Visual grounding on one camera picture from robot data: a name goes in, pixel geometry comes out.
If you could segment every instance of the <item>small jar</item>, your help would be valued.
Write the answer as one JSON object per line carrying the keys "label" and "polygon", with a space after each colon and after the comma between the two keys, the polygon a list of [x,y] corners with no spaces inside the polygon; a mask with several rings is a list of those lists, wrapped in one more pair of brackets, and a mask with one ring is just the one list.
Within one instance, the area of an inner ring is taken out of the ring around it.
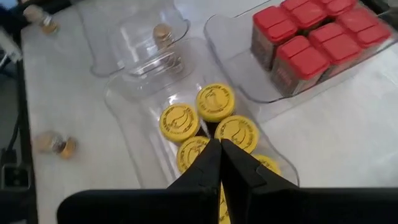
{"label": "small jar", "polygon": [[326,19],[326,12],[310,0],[285,0],[280,4],[299,28],[300,35],[307,35]]}
{"label": "small jar", "polygon": [[197,94],[198,114],[206,123],[213,138],[218,124],[235,110],[235,94],[228,85],[213,83],[203,87]]}
{"label": "small jar", "polygon": [[215,138],[229,139],[247,153],[252,153],[259,142],[259,130],[250,119],[233,115],[220,122]]}
{"label": "small jar", "polygon": [[29,22],[38,24],[44,34],[51,34],[58,30],[58,24],[53,21],[50,14],[36,5],[30,5],[24,10],[24,16]]}
{"label": "small jar", "polygon": [[251,52],[263,69],[272,69],[276,48],[296,32],[297,26],[279,7],[271,6],[253,15]]}
{"label": "small jar", "polygon": [[270,157],[263,156],[260,154],[252,155],[254,158],[256,158],[263,166],[265,166],[267,169],[273,171],[274,173],[278,174],[279,176],[282,176],[282,171],[280,171],[278,163],[271,159]]}
{"label": "small jar", "polygon": [[364,7],[358,7],[338,16],[336,23],[346,29],[363,49],[357,62],[372,56],[380,45],[391,36],[391,31],[387,26]]}
{"label": "small jar", "polygon": [[291,97],[316,85],[328,67],[323,54],[296,36],[278,48],[271,80],[284,97]]}
{"label": "small jar", "polygon": [[330,60],[329,68],[322,74],[318,83],[350,68],[362,51],[361,47],[345,33],[345,30],[334,22],[311,31],[308,39]]}
{"label": "small jar", "polygon": [[61,134],[47,131],[34,139],[34,147],[40,152],[54,152],[63,159],[69,159],[76,150],[76,140],[68,138],[63,140]]}
{"label": "small jar", "polygon": [[178,170],[184,173],[192,164],[199,154],[206,148],[209,139],[203,136],[195,136],[186,140],[177,152]]}
{"label": "small jar", "polygon": [[166,60],[165,64],[173,73],[180,73],[183,70],[183,62],[176,45],[174,45],[174,37],[172,27],[167,24],[157,24],[153,30],[153,38],[158,50],[168,49],[172,52]]}
{"label": "small jar", "polygon": [[165,138],[177,144],[194,136],[206,137],[196,111],[185,103],[175,103],[166,108],[160,116],[159,128]]}

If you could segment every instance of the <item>table surface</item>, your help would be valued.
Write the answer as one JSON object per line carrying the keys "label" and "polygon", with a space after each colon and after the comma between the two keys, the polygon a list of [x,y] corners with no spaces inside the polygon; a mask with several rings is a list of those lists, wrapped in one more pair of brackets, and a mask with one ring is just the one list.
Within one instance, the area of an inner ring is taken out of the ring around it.
{"label": "table surface", "polygon": [[[203,37],[213,14],[235,16],[261,0],[176,0]],[[93,76],[81,21],[71,7],[55,15],[60,30],[22,31],[30,131],[56,130],[78,139],[69,161],[33,152],[40,223],[56,223],[67,196],[86,189],[139,186],[122,132],[104,103],[107,78]],[[398,185],[398,46],[366,62],[353,78],[261,124],[271,143],[296,166],[302,186]]]}

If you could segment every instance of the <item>red-lidded jar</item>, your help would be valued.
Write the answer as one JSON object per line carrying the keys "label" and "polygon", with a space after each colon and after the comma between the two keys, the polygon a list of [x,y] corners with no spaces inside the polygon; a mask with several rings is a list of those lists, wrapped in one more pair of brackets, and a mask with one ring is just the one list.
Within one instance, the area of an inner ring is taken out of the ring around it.
{"label": "red-lidded jar", "polygon": [[271,79],[284,96],[294,96],[317,84],[329,60],[304,36],[296,36],[278,47]]}
{"label": "red-lidded jar", "polygon": [[301,35],[321,25],[327,14],[321,6],[309,0],[285,0],[280,4],[300,29]]}
{"label": "red-lidded jar", "polygon": [[358,45],[364,49],[359,60],[370,57],[391,36],[391,31],[367,9],[358,7],[336,18]]}
{"label": "red-lidded jar", "polygon": [[318,83],[349,68],[362,51],[346,31],[334,22],[311,31],[308,39],[330,60],[330,67],[322,74]]}
{"label": "red-lidded jar", "polygon": [[296,32],[297,26],[279,7],[271,6],[253,15],[251,51],[264,69],[271,70],[277,46]]}
{"label": "red-lidded jar", "polygon": [[356,5],[356,0],[315,0],[331,19],[336,18],[345,12],[352,10]]}

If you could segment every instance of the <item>clear plastic tray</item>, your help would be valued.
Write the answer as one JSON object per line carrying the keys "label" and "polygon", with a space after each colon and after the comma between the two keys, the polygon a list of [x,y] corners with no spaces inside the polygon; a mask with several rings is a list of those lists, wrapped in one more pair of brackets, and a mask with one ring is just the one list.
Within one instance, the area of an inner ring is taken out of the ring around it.
{"label": "clear plastic tray", "polygon": [[[290,109],[315,95],[333,87],[358,72],[362,63],[349,68],[305,92],[291,98],[284,98],[269,79],[269,75],[261,68],[250,51],[252,36],[252,16],[269,6],[278,5],[281,0],[270,0],[236,17],[230,18],[215,15],[205,24],[205,37],[211,50],[233,87],[247,99],[255,102],[251,111],[259,122],[267,121],[281,112]],[[389,17],[387,12],[380,15],[382,19]],[[392,37],[385,41],[371,56],[387,49],[398,42],[397,32],[391,29]]]}
{"label": "clear plastic tray", "polygon": [[157,53],[153,28],[166,23],[173,40],[188,30],[173,0],[70,0],[78,9],[93,56],[92,74],[108,77]]}
{"label": "clear plastic tray", "polygon": [[[226,82],[220,68],[202,39],[186,39],[150,58],[146,65],[168,61],[172,52],[178,52],[183,69],[159,69],[135,76],[123,73],[113,77],[106,85],[105,102],[124,133],[137,177],[143,188],[167,187],[180,176],[177,169],[178,147],[166,140],[159,129],[159,118],[168,105],[178,102],[195,106],[199,90],[210,83]],[[241,95],[236,94],[235,114],[253,119]],[[253,154],[262,154],[276,160],[282,176],[299,184],[295,167],[269,142],[260,130],[260,141]]]}

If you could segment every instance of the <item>yellow bottle cap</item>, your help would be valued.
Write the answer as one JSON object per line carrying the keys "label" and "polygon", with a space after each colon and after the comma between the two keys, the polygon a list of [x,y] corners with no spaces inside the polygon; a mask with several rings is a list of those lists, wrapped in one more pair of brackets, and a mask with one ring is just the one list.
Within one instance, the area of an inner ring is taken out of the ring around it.
{"label": "yellow bottle cap", "polygon": [[229,220],[228,208],[226,206],[226,199],[225,199],[223,184],[221,184],[220,215],[218,217],[218,223],[220,223],[220,224],[229,224],[229,223],[231,223],[231,221]]}
{"label": "yellow bottle cap", "polygon": [[210,84],[199,91],[196,103],[205,121],[220,122],[235,110],[234,91],[222,83]]}
{"label": "yellow bottle cap", "polygon": [[159,120],[163,135],[173,142],[184,142],[200,129],[196,111],[188,104],[176,103],[163,111]]}
{"label": "yellow bottle cap", "polygon": [[247,153],[251,153],[259,142],[259,130],[250,119],[234,115],[220,122],[215,138],[229,139]]}
{"label": "yellow bottle cap", "polygon": [[263,155],[253,155],[253,157],[256,158],[258,161],[260,161],[261,164],[266,168],[268,168],[269,170],[273,171],[278,175],[282,175],[279,165],[275,160]]}
{"label": "yellow bottle cap", "polygon": [[209,139],[203,136],[195,136],[186,140],[177,152],[177,167],[181,173],[184,173],[199,154],[205,149]]}

